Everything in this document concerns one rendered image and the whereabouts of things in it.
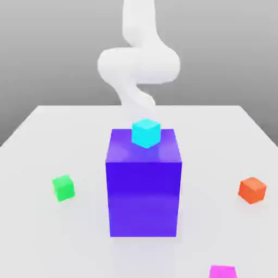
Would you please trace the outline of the small cyan cube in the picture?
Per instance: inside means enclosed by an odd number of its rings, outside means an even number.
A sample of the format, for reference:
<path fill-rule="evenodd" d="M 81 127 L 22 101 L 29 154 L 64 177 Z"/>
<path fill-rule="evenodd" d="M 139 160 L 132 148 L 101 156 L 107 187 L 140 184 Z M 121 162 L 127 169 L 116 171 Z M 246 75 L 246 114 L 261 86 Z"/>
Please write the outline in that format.
<path fill-rule="evenodd" d="M 161 124 L 150 119 L 142 119 L 132 124 L 132 143 L 148 149 L 161 141 Z"/>

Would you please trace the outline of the small green cube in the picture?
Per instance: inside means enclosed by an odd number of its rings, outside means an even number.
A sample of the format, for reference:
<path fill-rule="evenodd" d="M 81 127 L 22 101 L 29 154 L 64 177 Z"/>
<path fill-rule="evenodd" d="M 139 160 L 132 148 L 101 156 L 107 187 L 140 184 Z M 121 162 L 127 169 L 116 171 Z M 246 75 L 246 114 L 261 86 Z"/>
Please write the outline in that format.
<path fill-rule="evenodd" d="M 69 175 L 53 179 L 52 185 L 58 201 L 64 201 L 75 196 L 74 183 Z"/>

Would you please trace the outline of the small orange cube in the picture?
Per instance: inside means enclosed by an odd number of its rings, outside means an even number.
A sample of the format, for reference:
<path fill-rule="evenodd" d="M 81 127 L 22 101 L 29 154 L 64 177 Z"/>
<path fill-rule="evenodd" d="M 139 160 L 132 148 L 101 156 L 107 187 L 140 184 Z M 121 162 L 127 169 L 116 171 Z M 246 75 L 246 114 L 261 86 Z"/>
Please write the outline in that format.
<path fill-rule="evenodd" d="M 267 185 L 255 177 L 240 182 L 238 195 L 247 203 L 254 204 L 264 199 Z"/>

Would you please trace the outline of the small magenta cube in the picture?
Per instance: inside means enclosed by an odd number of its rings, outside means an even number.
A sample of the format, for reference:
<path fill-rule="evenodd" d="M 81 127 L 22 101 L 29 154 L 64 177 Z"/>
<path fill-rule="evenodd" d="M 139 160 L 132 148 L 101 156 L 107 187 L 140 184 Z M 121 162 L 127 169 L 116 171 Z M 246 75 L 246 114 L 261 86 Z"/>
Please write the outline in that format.
<path fill-rule="evenodd" d="M 209 278 L 237 278 L 235 267 L 212 265 Z"/>

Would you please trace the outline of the large purple box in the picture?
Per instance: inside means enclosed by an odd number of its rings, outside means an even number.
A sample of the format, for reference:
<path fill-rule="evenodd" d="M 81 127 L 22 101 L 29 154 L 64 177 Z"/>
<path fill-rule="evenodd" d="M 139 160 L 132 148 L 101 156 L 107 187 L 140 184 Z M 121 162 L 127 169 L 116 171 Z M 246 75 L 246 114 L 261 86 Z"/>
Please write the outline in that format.
<path fill-rule="evenodd" d="M 105 166 L 112 237 L 176 236 L 182 159 L 174 130 L 145 149 L 130 129 L 113 129 Z"/>

